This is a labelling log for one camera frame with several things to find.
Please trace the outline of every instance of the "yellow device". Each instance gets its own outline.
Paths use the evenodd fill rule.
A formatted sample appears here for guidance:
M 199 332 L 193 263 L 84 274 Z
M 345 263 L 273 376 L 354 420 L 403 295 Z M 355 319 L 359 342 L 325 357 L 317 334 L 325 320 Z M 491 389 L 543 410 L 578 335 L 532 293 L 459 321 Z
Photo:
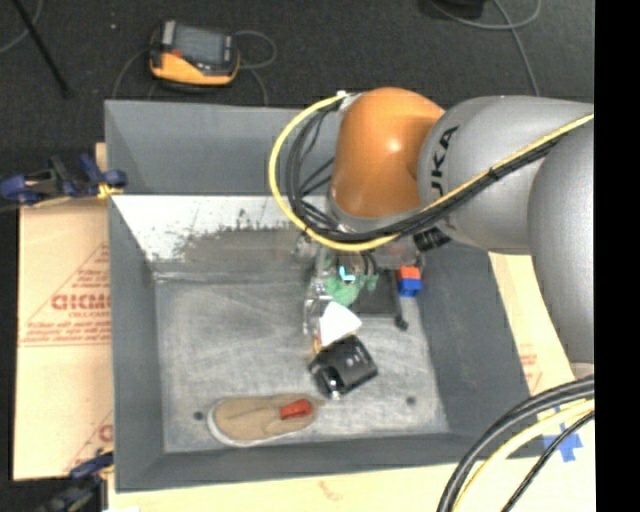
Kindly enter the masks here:
M 154 32 L 149 51 L 151 73 L 174 84 L 212 87 L 231 82 L 240 67 L 233 34 L 166 20 Z

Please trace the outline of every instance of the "gray bin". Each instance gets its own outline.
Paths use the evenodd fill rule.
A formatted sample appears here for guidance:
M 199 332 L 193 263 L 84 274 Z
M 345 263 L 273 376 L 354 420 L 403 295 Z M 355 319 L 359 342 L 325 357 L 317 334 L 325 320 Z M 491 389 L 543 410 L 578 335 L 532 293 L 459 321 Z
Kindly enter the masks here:
M 291 257 L 298 233 L 266 181 L 295 113 L 105 104 L 108 166 L 130 177 L 109 213 L 120 491 L 455 462 L 528 396 L 487 254 L 450 243 L 424 255 L 406 333 L 365 320 L 378 377 L 277 443 L 230 448 L 208 434 L 216 399 L 314 390 L 308 267 Z M 332 155 L 337 127 L 329 116 L 310 168 Z

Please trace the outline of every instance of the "bin floor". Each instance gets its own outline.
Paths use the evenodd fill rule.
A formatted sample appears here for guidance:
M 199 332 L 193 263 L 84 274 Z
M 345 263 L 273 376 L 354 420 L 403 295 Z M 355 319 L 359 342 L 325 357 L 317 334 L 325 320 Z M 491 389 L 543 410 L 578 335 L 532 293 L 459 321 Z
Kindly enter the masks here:
M 309 393 L 321 397 L 302 334 L 305 283 L 156 282 L 164 440 L 167 452 L 226 448 L 206 415 L 225 397 Z M 401 299 L 409 329 L 363 318 L 358 337 L 379 374 L 341 400 L 327 400 L 307 429 L 273 441 L 447 432 L 416 299 Z

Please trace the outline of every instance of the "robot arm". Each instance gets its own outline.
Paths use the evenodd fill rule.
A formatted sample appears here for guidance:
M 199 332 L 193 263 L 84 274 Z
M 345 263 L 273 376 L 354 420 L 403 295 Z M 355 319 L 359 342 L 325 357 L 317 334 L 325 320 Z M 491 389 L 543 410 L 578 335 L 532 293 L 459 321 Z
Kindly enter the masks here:
M 306 208 L 295 187 L 288 209 L 274 155 L 296 122 L 315 116 L 308 137 L 327 112 L 319 111 L 340 99 L 327 212 Z M 323 100 L 292 126 L 274 146 L 270 184 L 307 235 L 336 251 L 378 253 L 435 226 L 464 244 L 531 254 L 569 360 L 593 364 L 593 105 L 500 96 L 445 112 L 411 91 L 383 88 Z M 297 161 L 300 137 L 291 150 Z M 287 172 L 295 174 L 293 162 Z
M 567 122 L 593 113 L 569 101 L 494 97 L 448 111 L 425 140 L 418 186 L 425 204 Z M 550 153 L 479 193 L 438 227 L 493 252 L 531 254 L 550 317 L 572 363 L 594 362 L 594 121 Z

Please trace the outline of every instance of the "black floor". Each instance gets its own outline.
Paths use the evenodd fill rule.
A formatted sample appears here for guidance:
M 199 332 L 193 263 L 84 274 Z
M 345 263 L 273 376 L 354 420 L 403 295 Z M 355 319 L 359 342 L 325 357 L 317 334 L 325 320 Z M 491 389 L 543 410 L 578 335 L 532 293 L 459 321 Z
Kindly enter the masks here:
M 39 0 L 23 0 L 33 13 Z M 500 0 L 513 22 L 536 0 Z M 542 96 L 594 101 L 595 0 L 541 0 L 538 18 L 518 30 Z M 394 85 L 413 89 L 442 107 L 467 98 L 533 95 L 510 31 L 469 28 L 424 15 L 428 0 L 44 0 L 37 28 L 75 96 L 64 99 L 12 2 L 0 4 L 0 179 L 34 170 L 53 153 L 93 147 L 103 138 L 103 100 L 118 74 L 145 48 L 160 20 L 174 16 L 231 31 L 258 30 L 277 44 L 278 59 L 263 70 L 272 105 L 302 107 L 338 89 Z M 479 20 L 502 23 L 491 0 Z M 247 59 L 268 47 L 243 41 Z M 119 96 L 150 101 L 260 105 L 254 78 L 241 72 L 216 94 L 186 97 L 155 87 L 142 59 L 123 76 Z M 10 482 L 11 410 L 15 379 L 16 217 L 0 215 L 0 510 L 29 510 L 62 482 Z

